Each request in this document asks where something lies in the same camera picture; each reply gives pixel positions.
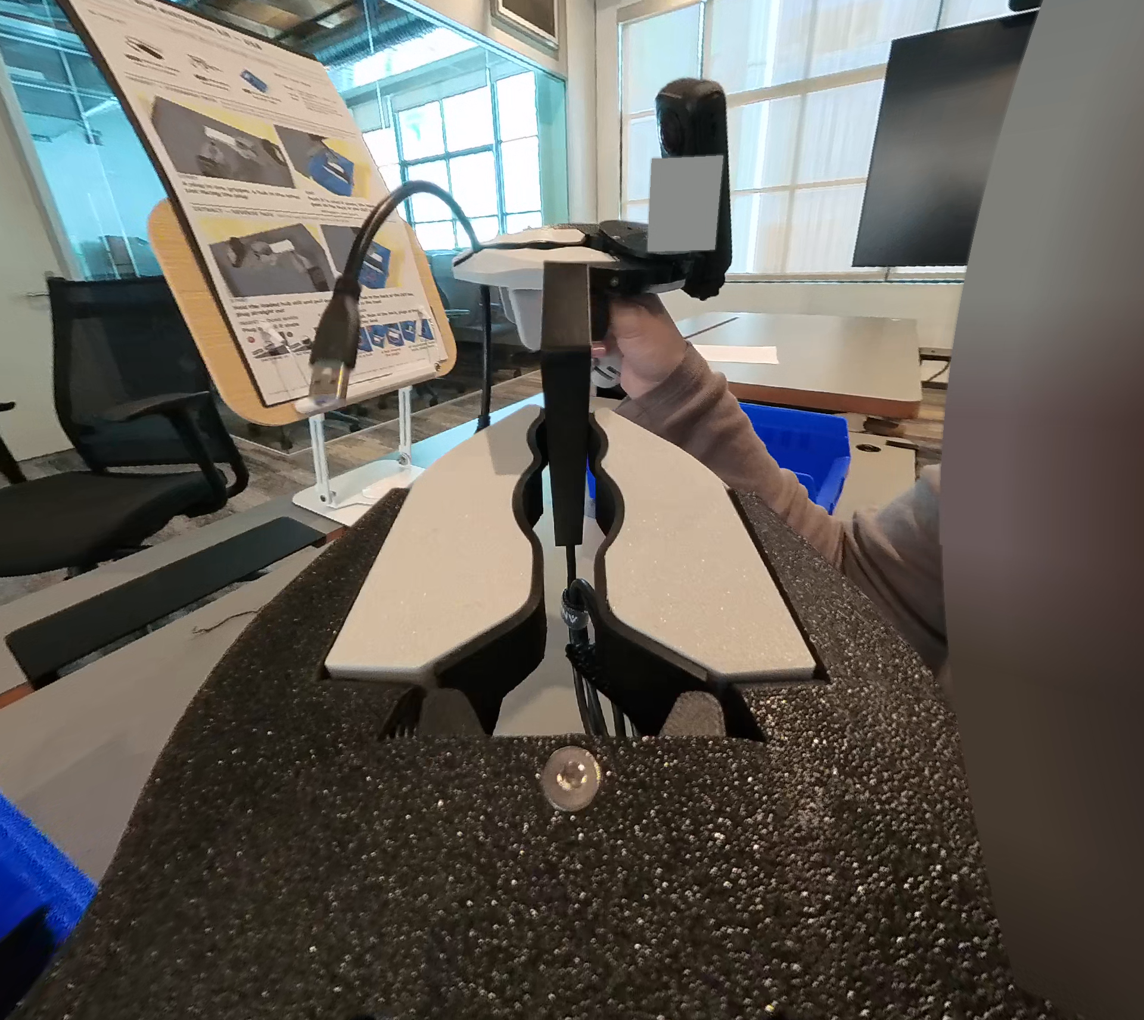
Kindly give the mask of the grey meeting table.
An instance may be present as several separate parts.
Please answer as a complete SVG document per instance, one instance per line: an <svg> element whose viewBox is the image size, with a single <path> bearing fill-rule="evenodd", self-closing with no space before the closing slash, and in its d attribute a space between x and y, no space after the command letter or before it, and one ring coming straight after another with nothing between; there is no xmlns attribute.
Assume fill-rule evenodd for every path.
<svg viewBox="0 0 1144 1020"><path fill-rule="evenodd" d="M773 345L777 366L709 365L738 400L905 421L922 403L914 320L708 312L677 324L691 344Z"/></svg>

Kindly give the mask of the blue plastic bin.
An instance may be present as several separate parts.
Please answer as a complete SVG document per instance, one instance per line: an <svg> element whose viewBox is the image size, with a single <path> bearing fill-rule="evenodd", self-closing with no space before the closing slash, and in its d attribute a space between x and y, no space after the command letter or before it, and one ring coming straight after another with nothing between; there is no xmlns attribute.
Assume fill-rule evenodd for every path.
<svg viewBox="0 0 1144 1020"><path fill-rule="evenodd" d="M21 810L1 798L1 1017L49 969L97 885Z"/></svg>
<svg viewBox="0 0 1144 1020"><path fill-rule="evenodd" d="M836 413L739 401L755 438L776 463L795 475L808 499L837 511L851 464L847 420Z"/></svg>

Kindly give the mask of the black monitor screen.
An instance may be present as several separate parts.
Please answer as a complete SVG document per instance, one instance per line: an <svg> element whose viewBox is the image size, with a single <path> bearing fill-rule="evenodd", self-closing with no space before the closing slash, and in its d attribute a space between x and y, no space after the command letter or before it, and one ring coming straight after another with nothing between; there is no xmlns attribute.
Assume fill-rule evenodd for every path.
<svg viewBox="0 0 1144 1020"><path fill-rule="evenodd" d="M855 269L964 268L1036 9L893 40Z"/></svg>

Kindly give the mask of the instruction board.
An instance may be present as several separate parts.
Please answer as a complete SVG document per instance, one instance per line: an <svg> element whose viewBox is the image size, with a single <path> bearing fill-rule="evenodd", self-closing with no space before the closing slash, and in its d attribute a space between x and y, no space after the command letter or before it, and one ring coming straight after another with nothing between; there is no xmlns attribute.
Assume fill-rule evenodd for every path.
<svg viewBox="0 0 1144 1020"><path fill-rule="evenodd" d="M327 70L167 0L54 0L162 182L148 238L224 405L283 427L435 381L456 346L399 214L371 236L347 382L317 330L388 196Z"/></svg>

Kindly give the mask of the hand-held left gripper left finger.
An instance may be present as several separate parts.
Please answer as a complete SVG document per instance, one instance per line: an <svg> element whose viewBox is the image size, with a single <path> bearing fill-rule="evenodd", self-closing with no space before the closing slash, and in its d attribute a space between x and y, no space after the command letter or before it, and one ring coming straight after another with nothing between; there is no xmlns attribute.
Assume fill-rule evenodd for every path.
<svg viewBox="0 0 1144 1020"><path fill-rule="evenodd" d="M547 640L545 412L529 405L412 484L325 660L333 679L462 694L488 735Z"/></svg>

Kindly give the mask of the person's right hand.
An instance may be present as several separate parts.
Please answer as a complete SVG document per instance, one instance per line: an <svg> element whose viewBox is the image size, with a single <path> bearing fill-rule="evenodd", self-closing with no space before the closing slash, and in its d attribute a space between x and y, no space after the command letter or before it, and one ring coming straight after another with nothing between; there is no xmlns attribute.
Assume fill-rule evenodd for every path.
<svg viewBox="0 0 1144 1020"><path fill-rule="evenodd" d="M596 354L618 360L627 398L643 398L667 381L688 350L688 341L659 295L610 298L607 334Z"/></svg>

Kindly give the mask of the black usb hub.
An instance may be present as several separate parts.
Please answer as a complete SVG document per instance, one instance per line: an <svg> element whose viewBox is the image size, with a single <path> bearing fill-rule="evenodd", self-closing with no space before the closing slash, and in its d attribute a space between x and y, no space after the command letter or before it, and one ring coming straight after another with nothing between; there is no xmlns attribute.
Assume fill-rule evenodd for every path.
<svg viewBox="0 0 1144 1020"><path fill-rule="evenodd" d="M587 266L548 262L542 274L541 381L556 545L582 541L591 370Z"/></svg>

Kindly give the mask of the white board stand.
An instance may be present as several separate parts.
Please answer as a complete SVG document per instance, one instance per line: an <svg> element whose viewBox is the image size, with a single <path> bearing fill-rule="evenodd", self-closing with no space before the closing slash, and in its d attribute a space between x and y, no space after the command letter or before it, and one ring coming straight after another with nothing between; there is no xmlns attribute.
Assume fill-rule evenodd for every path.
<svg viewBox="0 0 1144 1020"><path fill-rule="evenodd" d="M397 391L398 401L398 451L396 455L364 464L343 475L333 477L326 452L325 417L341 415L334 409L319 411L310 403L301 408L305 412L310 432L311 462L315 483L292 496L295 507L308 513L320 515L350 527L380 499L391 492L408 489L416 483L424 469L412 461L412 393L413 387L402 387Z"/></svg>

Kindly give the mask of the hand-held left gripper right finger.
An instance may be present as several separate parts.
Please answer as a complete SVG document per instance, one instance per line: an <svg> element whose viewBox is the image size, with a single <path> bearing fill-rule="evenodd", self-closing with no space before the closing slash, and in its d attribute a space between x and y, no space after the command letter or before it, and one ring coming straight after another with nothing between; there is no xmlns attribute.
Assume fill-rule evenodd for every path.
<svg viewBox="0 0 1144 1020"><path fill-rule="evenodd" d="M715 699L752 722L746 691L819 677L820 663L745 513L710 469L619 412L593 413L595 664L634 722Z"/></svg>

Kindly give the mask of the black office chair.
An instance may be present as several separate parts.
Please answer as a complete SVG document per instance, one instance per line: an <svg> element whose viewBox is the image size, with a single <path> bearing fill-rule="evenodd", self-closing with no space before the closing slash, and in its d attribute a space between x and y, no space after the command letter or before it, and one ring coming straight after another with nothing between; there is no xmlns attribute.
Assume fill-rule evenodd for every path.
<svg viewBox="0 0 1144 1020"><path fill-rule="evenodd" d="M82 467L30 479L2 445L1 576L69 576L224 509L251 473L162 278L47 278L51 395Z"/></svg>

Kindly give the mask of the person's right forearm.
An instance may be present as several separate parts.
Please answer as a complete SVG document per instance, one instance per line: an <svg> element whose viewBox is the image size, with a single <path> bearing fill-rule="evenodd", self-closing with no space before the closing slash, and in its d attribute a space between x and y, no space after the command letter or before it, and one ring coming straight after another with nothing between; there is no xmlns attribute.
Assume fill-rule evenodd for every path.
<svg viewBox="0 0 1144 1020"><path fill-rule="evenodd" d="M858 587L936 677L951 679L938 465L882 508L847 521L827 513L770 455L725 378L691 346L664 383L623 399L618 412L694 456L732 491L762 499Z"/></svg>

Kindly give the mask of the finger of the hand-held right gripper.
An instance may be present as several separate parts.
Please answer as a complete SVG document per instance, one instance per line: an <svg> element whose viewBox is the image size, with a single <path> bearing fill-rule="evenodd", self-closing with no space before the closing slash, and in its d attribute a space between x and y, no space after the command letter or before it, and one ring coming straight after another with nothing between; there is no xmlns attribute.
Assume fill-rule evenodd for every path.
<svg viewBox="0 0 1144 1020"><path fill-rule="evenodd" d="M519 232L496 236L487 242L488 250L553 250L589 247L588 232L577 225L527 228Z"/></svg>
<svg viewBox="0 0 1144 1020"><path fill-rule="evenodd" d="M453 260L459 281L495 289L524 345L541 344L546 264L613 268L618 258L587 244L486 244Z"/></svg>

